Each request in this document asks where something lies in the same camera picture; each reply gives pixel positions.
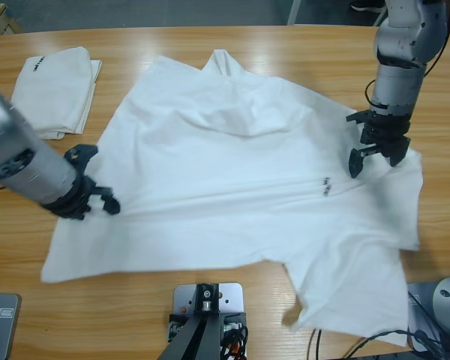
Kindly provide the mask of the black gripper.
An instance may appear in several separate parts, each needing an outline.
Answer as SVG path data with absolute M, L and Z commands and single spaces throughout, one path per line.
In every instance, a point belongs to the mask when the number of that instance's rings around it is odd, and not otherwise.
M 41 204 L 44 209 L 60 218 L 82 221 L 86 213 L 91 211 L 89 198 L 91 195 L 100 196 L 103 201 L 103 210 L 109 215 L 117 215 L 121 211 L 119 201 L 114 197 L 109 187 L 98 187 L 87 175 L 79 174 L 72 184 L 72 188 L 55 202 Z
M 388 158 L 391 167 L 398 165 L 406 156 L 410 139 L 406 133 L 410 129 L 410 115 L 381 115 L 366 110 L 364 128 L 360 142 L 366 148 L 353 148 L 349 154 L 349 174 L 356 178 L 363 170 L 367 156 L 381 154 Z

